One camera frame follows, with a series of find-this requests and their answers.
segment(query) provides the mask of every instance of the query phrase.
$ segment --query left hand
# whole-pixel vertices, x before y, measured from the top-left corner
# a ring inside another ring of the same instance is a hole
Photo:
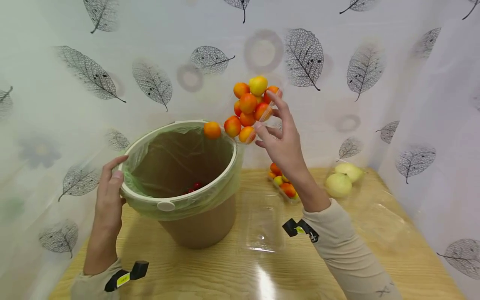
[[[112,170],[127,158],[128,155],[119,156],[103,166],[96,191],[93,230],[107,230],[115,236],[120,232],[122,206],[126,202],[120,197],[123,173],[119,170],[112,173]]]

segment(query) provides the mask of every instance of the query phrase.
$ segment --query brown trash can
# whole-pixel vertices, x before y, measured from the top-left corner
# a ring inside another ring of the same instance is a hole
[[[122,192],[143,216],[155,218],[181,246],[202,249],[221,241],[235,222],[243,148],[223,132],[208,140],[206,121],[159,128],[133,143]],[[195,182],[201,189],[184,194]]]

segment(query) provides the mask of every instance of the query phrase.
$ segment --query yellow label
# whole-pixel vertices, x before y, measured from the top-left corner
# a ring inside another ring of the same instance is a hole
[[[130,281],[130,273],[127,273],[122,277],[120,277],[119,279],[117,279],[117,287],[119,288],[120,286],[124,285],[128,281]]]

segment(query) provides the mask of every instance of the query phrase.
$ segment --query curtain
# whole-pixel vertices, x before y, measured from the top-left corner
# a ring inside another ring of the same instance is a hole
[[[474,299],[480,292],[477,4],[3,4],[3,296],[44,299],[55,287],[91,229],[103,164],[173,121],[223,124],[233,114],[233,85],[268,74],[282,82],[307,164],[325,167],[343,158],[378,170]],[[247,146],[244,168],[268,161],[262,149]]]

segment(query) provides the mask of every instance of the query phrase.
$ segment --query sleeve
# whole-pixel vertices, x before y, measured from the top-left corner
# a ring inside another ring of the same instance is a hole
[[[390,276],[360,236],[348,213],[334,200],[319,213],[303,210],[303,220],[318,254],[337,280],[348,300],[401,300]]]
[[[113,292],[105,292],[105,285],[110,278],[121,270],[120,258],[117,259],[103,273],[87,276],[81,272],[74,280],[71,289],[72,300],[118,300],[120,299],[119,290]]]

